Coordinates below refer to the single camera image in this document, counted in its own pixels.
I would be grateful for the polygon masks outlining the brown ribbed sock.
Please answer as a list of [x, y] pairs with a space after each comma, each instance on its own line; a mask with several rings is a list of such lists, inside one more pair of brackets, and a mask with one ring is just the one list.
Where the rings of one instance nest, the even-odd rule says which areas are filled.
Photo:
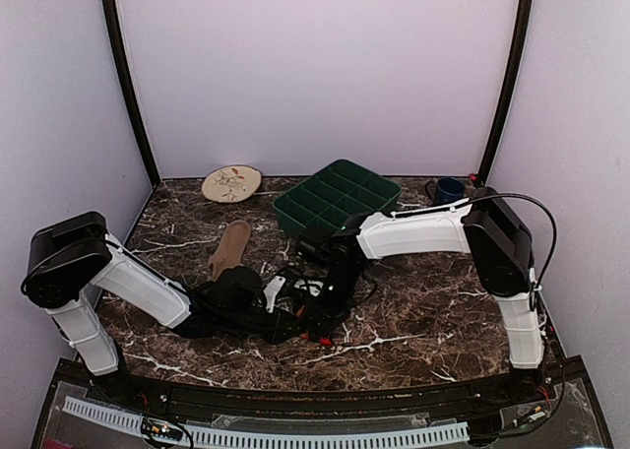
[[224, 271], [241, 265], [250, 236], [251, 225], [244, 220], [236, 220], [227, 225], [218, 247], [209, 259], [213, 282]]

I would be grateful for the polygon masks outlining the black left corner post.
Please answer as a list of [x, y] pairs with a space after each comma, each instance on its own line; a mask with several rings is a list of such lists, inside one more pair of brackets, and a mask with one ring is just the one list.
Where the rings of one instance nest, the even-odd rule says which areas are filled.
[[149, 136], [142, 118], [131, 69], [127, 59], [116, 0], [101, 0], [110, 50], [123, 96], [132, 133], [138, 148], [145, 173], [153, 189], [161, 183], [158, 166], [150, 146]]

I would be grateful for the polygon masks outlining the black front table rail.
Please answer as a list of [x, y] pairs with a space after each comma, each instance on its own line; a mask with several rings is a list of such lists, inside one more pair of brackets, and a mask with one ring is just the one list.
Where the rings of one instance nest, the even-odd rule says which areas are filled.
[[493, 416], [505, 403], [498, 392], [507, 374], [459, 383], [402, 390], [356, 392], [279, 392], [218, 388], [134, 376], [147, 395], [150, 412], [175, 420], [209, 421], [219, 415], [297, 419], [393, 417], [427, 413], [433, 419]]

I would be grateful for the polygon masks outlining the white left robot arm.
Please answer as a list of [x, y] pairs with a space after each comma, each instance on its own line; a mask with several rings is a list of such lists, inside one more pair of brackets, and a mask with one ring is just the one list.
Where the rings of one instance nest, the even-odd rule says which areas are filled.
[[306, 330], [303, 316], [273, 306], [284, 278], [263, 284], [254, 271], [236, 267], [215, 282], [187, 289], [128, 251], [98, 212], [43, 228], [31, 239], [21, 292], [53, 318], [88, 371], [101, 377], [101, 391], [118, 406], [132, 405], [139, 385], [121, 369], [121, 352], [85, 299], [88, 287], [115, 294], [185, 339], [222, 331], [277, 344]]

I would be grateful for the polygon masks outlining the green divided organizer tray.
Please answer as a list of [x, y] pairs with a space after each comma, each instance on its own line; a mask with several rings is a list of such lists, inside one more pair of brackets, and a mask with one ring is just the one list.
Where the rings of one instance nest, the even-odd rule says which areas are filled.
[[354, 214], [391, 212], [401, 192], [396, 182], [339, 159], [288, 189], [273, 208], [280, 230], [297, 238], [310, 226], [335, 231]]

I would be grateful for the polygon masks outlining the round wooden slice plate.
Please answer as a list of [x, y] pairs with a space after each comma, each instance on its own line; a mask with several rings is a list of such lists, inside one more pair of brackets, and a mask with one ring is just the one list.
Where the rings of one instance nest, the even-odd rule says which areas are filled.
[[205, 199], [221, 203], [240, 203], [259, 189], [261, 172], [248, 165], [229, 165], [211, 172], [203, 181], [201, 191]]

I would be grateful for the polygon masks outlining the black right corner post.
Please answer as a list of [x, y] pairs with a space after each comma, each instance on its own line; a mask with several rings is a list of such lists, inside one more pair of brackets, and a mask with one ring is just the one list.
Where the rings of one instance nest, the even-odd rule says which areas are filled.
[[525, 49], [531, 11], [534, 0], [518, 0], [515, 24], [507, 57], [505, 73], [496, 109], [490, 126], [487, 142], [473, 184], [484, 186], [490, 176], [501, 138], [507, 122], [513, 94]]

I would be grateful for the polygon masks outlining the black corner post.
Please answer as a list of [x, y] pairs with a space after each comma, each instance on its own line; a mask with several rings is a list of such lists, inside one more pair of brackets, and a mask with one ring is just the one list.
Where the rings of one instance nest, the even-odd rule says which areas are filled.
[[101, 0], [110, 50], [123, 96], [132, 133], [138, 148], [145, 173], [153, 189], [161, 183], [158, 166], [150, 146], [149, 136], [142, 118], [131, 69], [127, 59], [116, 0]]
[[505, 73], [496, 109], [490, 126], [487, 142], [473, 184], [484, 186], [490, 176], [501, 138], [507, 122], [513, 94], [525, 49], [531, 11], [534, 0], [518, 0], [515, 24], [507, 57]]

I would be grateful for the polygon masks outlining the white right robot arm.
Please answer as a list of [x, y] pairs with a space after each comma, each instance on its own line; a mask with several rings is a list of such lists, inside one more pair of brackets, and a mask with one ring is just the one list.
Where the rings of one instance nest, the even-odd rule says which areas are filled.
[[499, 306], [516, 371], [502, 394], [522, 404], [540, 386], [545, 353], [536, 302], [545, 270], [538, 269], [530, 230], [508, 202], [517, 194], [490, 187], [471, 198], [404, 212], [361, 212], [336, 231], [309, 226], [297, 253], [328, 271], [325, 303], [342, 307], [368, 262], [390, 256], [449, 252], [468, 254], [482, 288]]

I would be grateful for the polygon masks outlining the dark blue mug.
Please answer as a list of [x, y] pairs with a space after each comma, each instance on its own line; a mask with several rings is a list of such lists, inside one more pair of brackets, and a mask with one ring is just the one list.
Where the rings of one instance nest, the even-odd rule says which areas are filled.
[[425, 193], [433, 206], [454, 203], [465, 197], [466, 185], [457, 178], [443, 177], [436, 181], [428, 181]]

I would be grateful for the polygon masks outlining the red yellow argyle sock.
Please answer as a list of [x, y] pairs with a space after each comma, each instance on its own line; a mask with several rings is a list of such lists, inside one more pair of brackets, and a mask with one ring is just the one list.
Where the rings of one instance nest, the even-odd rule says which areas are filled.
[[298, 336], [302, 340], [317, 343], [322, 346], [330, 346], [330, 338], [333, 321], [330, 316], [319, 308], [302, 305], [296, 311], [298, 318]]

